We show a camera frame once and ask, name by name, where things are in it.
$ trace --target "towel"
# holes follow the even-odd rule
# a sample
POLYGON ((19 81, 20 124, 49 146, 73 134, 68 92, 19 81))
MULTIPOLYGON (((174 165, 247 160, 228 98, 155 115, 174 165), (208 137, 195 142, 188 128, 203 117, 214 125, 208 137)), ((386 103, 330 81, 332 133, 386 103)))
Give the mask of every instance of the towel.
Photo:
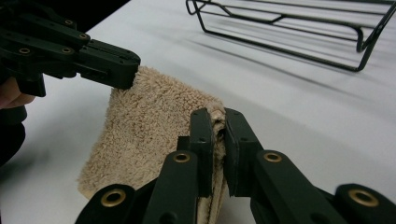
POLYGON ((222 101, 146 66, 139 67, 131 89, 111 91, 104 129, 78 178, 79 192, 90 199, 111 184, 139 189, 158 177, 178 137, 190 135, 190 115, 200 108, 210 114, 216 142, 213 195, 198 199, 197 223, 216 223, 227 187, 218 134, 225 120, 222 101))

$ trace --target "wire rack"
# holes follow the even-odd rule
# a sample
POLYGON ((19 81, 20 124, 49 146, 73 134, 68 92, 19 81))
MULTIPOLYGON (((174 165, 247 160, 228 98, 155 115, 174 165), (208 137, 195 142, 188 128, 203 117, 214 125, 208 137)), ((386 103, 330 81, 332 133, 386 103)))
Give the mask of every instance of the wire rack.
POLYGON ((359 72, 396 1, 186 0, 186 7, 207 34, 359 72))

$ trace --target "human hand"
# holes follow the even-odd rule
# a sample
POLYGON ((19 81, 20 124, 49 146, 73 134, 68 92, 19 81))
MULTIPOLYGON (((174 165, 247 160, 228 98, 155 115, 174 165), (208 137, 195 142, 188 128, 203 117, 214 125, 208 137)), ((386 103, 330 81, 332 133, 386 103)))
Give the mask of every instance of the human hand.
POLYGON ((15 77, 9 77, 0 85, 0 109, 13 108, 31 103, 35 97, 20 92, 15 77))

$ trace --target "white table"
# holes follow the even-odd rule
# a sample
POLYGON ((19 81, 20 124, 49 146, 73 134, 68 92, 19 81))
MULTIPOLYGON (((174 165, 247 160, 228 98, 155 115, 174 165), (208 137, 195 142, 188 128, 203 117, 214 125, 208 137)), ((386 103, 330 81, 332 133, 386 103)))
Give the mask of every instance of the white table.
MULTIPOLYGON (((154 67, 242 112, 264 148, 288 155, 317 187, 345 183, 396 202, 396 19, 358 74, 205 35, 184 1, 133 0, 91 29, 154 67)), ((110 88, 45 77, 27 137, 0 170, 4 224, 71 224, 88 202, 77 178, 102 130, 110 88)), ((228 198, 219 223, 254 223, 249 199, 228 198)))

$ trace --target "metal wire frame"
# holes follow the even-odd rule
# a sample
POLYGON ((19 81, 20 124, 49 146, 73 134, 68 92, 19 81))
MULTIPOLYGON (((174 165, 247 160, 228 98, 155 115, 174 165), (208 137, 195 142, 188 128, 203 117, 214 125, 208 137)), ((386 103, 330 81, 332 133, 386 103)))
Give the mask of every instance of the metal wire frame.
POLYGON ((236 7, 236 6, 230 6, 230 5, 223 5, 221 3, 213 2, 212 0, 186 0, 186 7, 187 7, 187 10, 190 15, 197 15, 202 29, 207 34, 217 35, 217 36, 229 38, 232 40, 241 41, 243 43, 248 43, 248 44, 258 46, 261 48, 267 48, 267 49, 271 49, 271 50, 280 51, 282 53, 286 53, 286 54, 289 54, 292 56, 297 56, 297 57, 311 60, 311 61, 314 61, 317 63, 327 64, 327 65, 345 69, 348 71, 359 72, 359 71, 363 70, 363 68, 367 64, 367 62, 370 58, 370 55, 375 47, 376 41, 378 40, 379 36, 381 35, 381 32, 384 30, 385 26, 387 25, 387 23, 390 20, 390 18, 392 17, 392 15, 396 11, 396 1, 393 1, 393 0, 392 1, 387 1, 387 0, 385 0, 385 1, 333 0, 333 1, 334 2, 338 1, 338 2, 353 2, 353 3, 362 2, 362 3, 370 3, 370 4, 383 4, 383 5, 389 6, 389 9, 385 13, 380 13, 380 12, 363 11, 363 10, 355 10, 355 9, 345 9, 345 8, 340 8, 340 7, 334 8, 334 7, 298 5, 298 4, 294 4, 294 3, 278 2, 278 1, 264 1, 264 0, 245 1, 245 2, 254 2, 254 3, 259 3, 259 4, 260 3, 263 3, 263 4, 269 3, 269 4, 281 5, 281 6, 306 7, 306 8, 313 8, 313 9, 327 9, 327 10, 331 10, 331 11, 353 12, 353 13, 371 14, 371 15, 379 15, 379 16, 383 15, 382 19, 376 26, 370 26, 370 25, 359 24, 359 23, 351 22, 351 21, 339 21, 339 20, 334 20, 334 19, 323 19, 323 18, 318 18, 318 17, 302 16, 302 15, 285 13, 285 12, 262 10, 262 9, 258 9, 258 8, 236 7), (193 4, 193 10, 191 10, 190 2, 192 2, 192 4, 193 4), (224 12, 224 14, 205 11, 205 6, 218 7, 220 11, 224 12), (251 12, 274 13, 274 14, 278 14, 279 16, 272 20, 266 20, 266 19, 262 19, 262 18, 256 18, 256 17, 252 17, 252 16, 245 16, 242 14, 233 13, 234 9, 243 9, 243 10, 247 10, 247 11, 251 11, 251 12), (227 34, 209 30, 208 28, 206 28, 204 21, 203 21, 202 14, 211 14, 211 15, 215 15, 215 16, 228 17, 231 19, 237 19, 237 20, 242 20, 242 21, 258 22, 260 24, 271 25, 271 26, 285 28, 285 29, 291 29, 293 31, 306 32, 306 33, 313 34, 313 35, 324 35, 324 36, 332 37, 332 38, 336 38, 336 39, 356 41, 356 51, 358 53, 363 52, 363 56, 361 58, 361 61, 359 62, 359 65, 352 66, 349 64, 339 63, 336 61, 320 58, 318 56, 310 55, 307 53, 302 53, 302 52, 292 50, 292 49, 281 48, 279 46, 266 44, 266 43, 258 42, 255 40, 235 36, 235 35, 227 35, 227 34), (302 30, 299 28, 292 28, 292 27, 276 24, 277 22, 284 20, 284 19, 294 19, 294 20, 299 20, 299 21, 314 21, 314 22, 321 22, 321 23, 327 23, 327 24, 333 24, 333 25, 340 25, 340 26, 348 27, 348 28, 351 28, 352 30, 354 30, 357 34, 357 37, 356 38, 345 38, 345 37, 338 36, 338 35, 329 35, 329 34, 323 34, 321 32, 306 31, 306 30, 302 30), (366 39, 364 39, 364 34, 363 34, 363 30, 362 30, 363 28, 373 28, 373 31, 370 33, 370 35, 368 35, 368 37, 366 39))

